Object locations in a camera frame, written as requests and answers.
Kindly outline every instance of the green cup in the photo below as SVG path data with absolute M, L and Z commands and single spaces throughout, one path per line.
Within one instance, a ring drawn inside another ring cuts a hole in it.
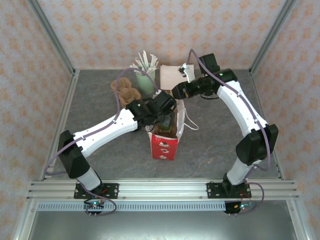
M 137 72 L 135 73 L 135 75 L 136 75 L 136 81 L 138 82 L 139 91 L 141 94 L 148 95 L 156 91 L 155 86 L 147 76 L 140 75 Z M 150 77 L 154 81 L 156 77 L 156 71 L 153 71 L 153 73 L 150 74 Z

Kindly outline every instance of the black bracket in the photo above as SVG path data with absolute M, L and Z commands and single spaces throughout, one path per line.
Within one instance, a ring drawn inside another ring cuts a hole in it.
M 119 183 L 104 183 L 100 196 L 107 199 L 118 199 Z M 87 193 L 80 183 L 75 185 L 74 199 L 94 199 L 95 197 Z
M 238 214 L 241 211 L 241 207 L 238 207 L 240 204 L 240 201 L 226 202 L 224 212 L 226 214 Z
M 208 199 L 240 199 L 241 193 L 247 194 L 251 197 L 251 189 L 248 184 L 241 183 L 239 185 L 234 186 L 236 190 L 233 190 L 229 193 L 226 193 L 223 188 L 222 182 L 209 182 L 206 184 L 206 193 Z

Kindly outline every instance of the white vent grille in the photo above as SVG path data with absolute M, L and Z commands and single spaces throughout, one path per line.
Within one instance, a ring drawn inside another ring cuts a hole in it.
M 117 211 L 120 212 L 179 212 L 179 211 L 225 211 L 224 201 L 177 201 L 177 202 L 117 202 Z M 45 201 L 38 205 L 37 211 L 45 212 L 78 212 L 83 211 L 86 205 L 83 202 Z M 110 211 L 114 205 L 106 202 L 103 211 Z

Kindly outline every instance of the metal floor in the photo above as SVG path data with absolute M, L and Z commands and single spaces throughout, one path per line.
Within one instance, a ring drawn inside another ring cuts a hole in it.
M 296 240 L 285 201 L 265 201 L 250 214 L 222 211 L 36 213 L 29 240 Z
M 116 100 L 110 83 L 121 70 L 81 70 L 66 121 L 71 133 L 88 129 L 116 113 Z M 235 70 L 243 92 L 253 107 L 261 113 L 248 70 Z M 135 74 L 127 73 L 133 87 Z M 156 73 L 159 85 L 159 72 Z M 240 128 L 222 100 L 204 100 L 200 96 L 184 100 L 187 113 L 198 131 L 184 128 L 174 161 L 151 157 L 147 133 L 126 133 L 105 144 L 87 158 L 101 178 L 222 178 L 233 166 L 236 145 L 243 138 Z M 60 160 L 55 171 L 63 170 Z M 272 157 L 268 172 L 256 170 L 255 178 L 278 178 Z

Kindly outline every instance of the brown egg carton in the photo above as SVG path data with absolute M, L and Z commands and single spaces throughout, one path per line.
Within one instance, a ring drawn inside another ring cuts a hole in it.
M 116 81 L 117 80 L 114 80 L 111 83 L 113 92 L 116 91 Z M 140 92 L 132 87 L 131 81 L 126 77 L 121 77 L 119 79 L 117 93 L 122 108 L 125 108 L 127 104 L 131 103 L 133 100 L 141 99 Z

